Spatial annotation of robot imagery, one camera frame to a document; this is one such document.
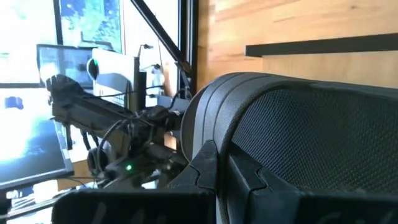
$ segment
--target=window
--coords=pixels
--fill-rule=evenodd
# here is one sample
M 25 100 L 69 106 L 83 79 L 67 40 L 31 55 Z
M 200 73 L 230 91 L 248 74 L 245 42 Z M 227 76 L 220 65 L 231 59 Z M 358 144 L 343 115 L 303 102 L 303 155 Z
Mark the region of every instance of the window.
M 63 44 L 122 52 L 119 0 L 60 0 Z
M 38 83 L 36 44 L 56 43 L 53 1 L 0 1 L 0 21 L 0 83 Z
M 178 45 L 178 0 L 144 1 L 174 43 Z M 159 42 L 155 33 L 130 1 L 124 2 L 123 22 L 126 54 L 137 55 L 141 44 L 153 46 L 152 49 L 141 52 L 141 68 L 146 68 L 156 63 L 161 65 L 165 72 L 166 81 L 169 82 L 166 83 L 166 86 L 170 88 L 170 94 L 176 93 L 178 75 L 174 59 L 163 44 Z M 151 69 L 148 69 L 147 79 L 147 86 L 158 85 L 157 74 L 153 74 Z
M 22 108 L 6 108 L 4 100 L 10 96 L 19 97 Z M 50 118 L 51 108 L 46 101 L 47 92 L 44 89 L 0 89 L 0 164 L 23 157 L 40 155 L 39 147 L 26 148 L 26 141 L 34 137 L 34 127 L 31 126 L 37 117 Z

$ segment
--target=wooden wall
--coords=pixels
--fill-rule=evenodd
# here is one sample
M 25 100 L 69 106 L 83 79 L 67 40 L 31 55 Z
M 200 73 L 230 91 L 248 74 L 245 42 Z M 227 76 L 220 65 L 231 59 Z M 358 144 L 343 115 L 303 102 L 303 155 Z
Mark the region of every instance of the wooden wall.
M 244 56 L 244 46 L 398 32 L 396 0 L 200 0 L 198 87 L 258 71 L 398 87 L 398 52 Z

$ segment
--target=black cable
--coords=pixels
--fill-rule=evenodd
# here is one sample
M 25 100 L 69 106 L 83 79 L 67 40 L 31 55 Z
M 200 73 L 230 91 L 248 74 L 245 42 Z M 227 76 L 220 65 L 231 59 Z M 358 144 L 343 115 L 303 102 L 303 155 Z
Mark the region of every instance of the black cable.
M 83 137 L 83 143 L 86 146 L 87 151 L 89 151 L 91 149 L 91 146 L 90 146 L 90 143 L 88 142 L 87 132 L 80 130 L 80 134 Z
M 98 137 L 95 136 L 94 134 L 91 134 L 91 137 L 93 138 L 94 144 L 96 147 L 99 146 L 99 141 L 98 141 Z
M 105 142 L 108 140 L 108 138 L 109 138 L 109 136 L 111 135 L 111 133 L 112 133 L 115 129 L 118 129 L 118 128 L 121 126 L 121 124 L 124 124 L 124 123 L 125 123 L 125 121 L 117 121 L 117 122 L 115 122 L 115 123 L 107 130 L 107 132 L 105 133 L 104 137 L 102 138 L 102 140 L 101 140 L 101 142 L 100 142 L 100 144 L 99 144 L 99 146 L 98 146 L 98 150 L 97 150 L 97 153 L 96 153 L 96 159 L 95 159 L 95 168 L 96 168 L 97 172 L 98 172 L 98 171 L 99 171 L 99 173 L 103 173 L 103 172 L 104 172 L 103 169 L 102 169 L 102 167 L 101 167 L 101 163 L 100 163 L 100 161 L 101 161 L 101 158 L 100 158 L 100 156 L 101 156 L 100 151 L 103 150 L 103 147 L 104 147 L 104 145 L 105 145 Z
M 173 106 L 174 106 L 174 104 L 175 104 L 175 101 L 177 100 L 178 95 L 179 95 L 181 92 L 183 92 L 183 91 L 185 91 L 184 88 L 179 89 L 179 91 L 177 91 L 176 94 L 173 96 L 172 103 L 171 103 L 170 106 L 169 106 L 169 110 L 173 108 Z
M 139 70 L 147 70 L 148 68 L 151 68 L 151 67 L 153 67 L 156 70 L 161 69 L 161 66 L 159 64 L 153 64 L 153 65 L 149 65 L 149 66 L 146 66 L 146 67 L 142 67 Z
M 82 181 L 80 181 L 80 180 L 78 180 L 78 179 L 76 179 L 76 178 L 74 178 L 74 177 L 71 177 L 71 178 L 64 178 L 64 179 L 72 180 L 72 181 L 78 182 L 78 183 L 81 184 L 84 188 L 87 188 L 87 186 L 86 186 Z
M 149 90 L 149 89 L 151 89 L 151 88 L 163 88 L 163 85 L 150 86 L 150 87 L 147 87 L 146 89 Z
M 75 176 L 73 176 L 71 178 L 73 178 L 73 179 L 83 179 L 83 180 L 94 180 L 95 179 L 94 177 L 75 177 Z

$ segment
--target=headphones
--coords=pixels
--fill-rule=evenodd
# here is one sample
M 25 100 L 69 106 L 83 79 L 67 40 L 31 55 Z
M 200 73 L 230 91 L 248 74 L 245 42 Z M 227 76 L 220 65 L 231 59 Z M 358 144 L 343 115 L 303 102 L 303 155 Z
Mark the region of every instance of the headphones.
M 97 160 L 97 153 L 99 153 L 99 166 L 97 167 L 96 160 Z M 91 174 L 94 177 L 97 177 L 100 175 L 101 170 L 105 170 L 105 167 L 108 165 L 108 156 L 103 150 L 98 149 L 97 147 L 94 147 L 88 151 L 87 155 L 87 165 L 88 169 L 90 170 Z

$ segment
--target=boom arm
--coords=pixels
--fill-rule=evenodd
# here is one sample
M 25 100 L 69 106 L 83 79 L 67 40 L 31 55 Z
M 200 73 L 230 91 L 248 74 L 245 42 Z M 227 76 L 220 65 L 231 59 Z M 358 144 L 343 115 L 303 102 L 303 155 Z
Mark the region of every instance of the boom arm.
M 55 121 L 75 127 L 104 138 L 118 121 L 129 119 L 133 113 L 100 97 L 86 93 L 82 87 L 65 75 L 56 75 L 47 80 L 47 89 L 52 97 L 52 114 Z M 126 129 L 116 128 L 106 139 L 112 150 L 108 151 L 113 161 L 126 155 L 130 137 Z

